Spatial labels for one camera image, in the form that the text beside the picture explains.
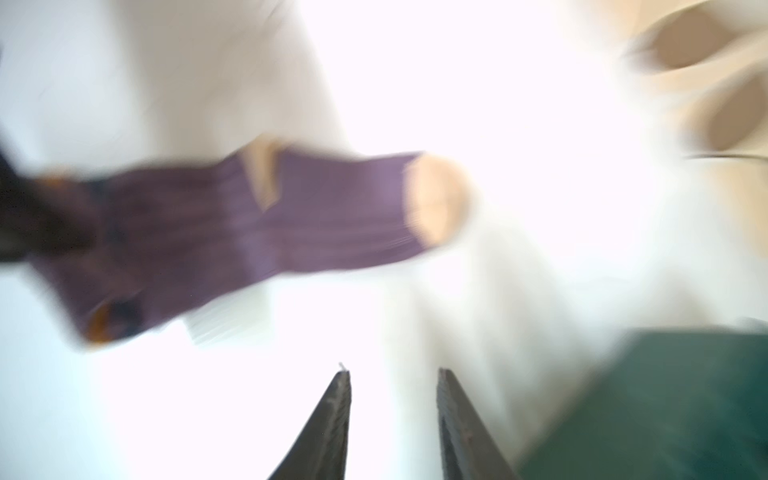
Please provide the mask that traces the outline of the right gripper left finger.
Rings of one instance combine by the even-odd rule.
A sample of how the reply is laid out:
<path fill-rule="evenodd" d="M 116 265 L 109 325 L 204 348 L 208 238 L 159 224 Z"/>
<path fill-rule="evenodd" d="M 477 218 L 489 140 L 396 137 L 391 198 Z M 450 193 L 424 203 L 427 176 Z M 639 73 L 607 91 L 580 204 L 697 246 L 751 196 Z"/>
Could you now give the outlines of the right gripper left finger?
<path fill-rule="evenodd" d="M 269 480 L 343 480 L 351 402 L 350 372 L 340 370 Z"/>

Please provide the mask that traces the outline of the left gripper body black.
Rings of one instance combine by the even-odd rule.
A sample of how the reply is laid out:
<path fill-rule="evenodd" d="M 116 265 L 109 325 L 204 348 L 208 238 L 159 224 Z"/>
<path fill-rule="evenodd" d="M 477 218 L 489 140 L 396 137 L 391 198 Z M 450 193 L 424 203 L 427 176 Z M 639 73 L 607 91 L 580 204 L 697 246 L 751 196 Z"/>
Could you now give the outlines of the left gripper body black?
<path fill-rule="evenodd" d="M 88 182 L 20 174 L 1 145 L 1 262 L 83 253 L 96 246 L 96 204 Z"/>

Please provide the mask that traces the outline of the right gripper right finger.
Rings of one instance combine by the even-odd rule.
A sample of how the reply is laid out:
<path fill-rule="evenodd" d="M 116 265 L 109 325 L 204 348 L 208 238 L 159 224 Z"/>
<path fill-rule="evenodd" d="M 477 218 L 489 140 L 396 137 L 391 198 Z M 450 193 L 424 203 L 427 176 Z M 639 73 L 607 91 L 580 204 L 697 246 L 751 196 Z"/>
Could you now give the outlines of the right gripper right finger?
<path fill-rule="evenodd" d="M 440 368 L 436 389 L 443 478 L 517 480 L 455 373 Z"/>

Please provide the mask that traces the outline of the purple sock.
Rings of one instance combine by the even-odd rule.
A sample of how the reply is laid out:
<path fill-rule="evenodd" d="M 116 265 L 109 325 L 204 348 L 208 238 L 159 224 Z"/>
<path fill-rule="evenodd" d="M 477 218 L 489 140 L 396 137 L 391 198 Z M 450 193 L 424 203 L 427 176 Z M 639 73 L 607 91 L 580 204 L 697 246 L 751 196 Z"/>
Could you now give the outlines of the purple sock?
<path fill-rule="evenodd" d="M 388 265 L 448 243 L 470 189 L 430 153 L 351 160 L 261 136 L 221 161 L 62 180 L 45 193 L 95 234 L 35 255 L 81 338 L 159 327 L 284 273 Z"/>

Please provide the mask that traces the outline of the green compartment tray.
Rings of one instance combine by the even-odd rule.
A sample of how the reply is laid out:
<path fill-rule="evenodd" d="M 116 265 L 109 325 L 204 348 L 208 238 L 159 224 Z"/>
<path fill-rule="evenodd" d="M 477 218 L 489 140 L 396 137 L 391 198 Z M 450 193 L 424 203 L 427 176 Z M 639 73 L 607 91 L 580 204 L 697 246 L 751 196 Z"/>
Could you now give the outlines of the green compartment tray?
<path fill-rule="evenodd" d="M 525 479 L 764 479 L 767 336 L 651 331 L 550 429 Z"/>

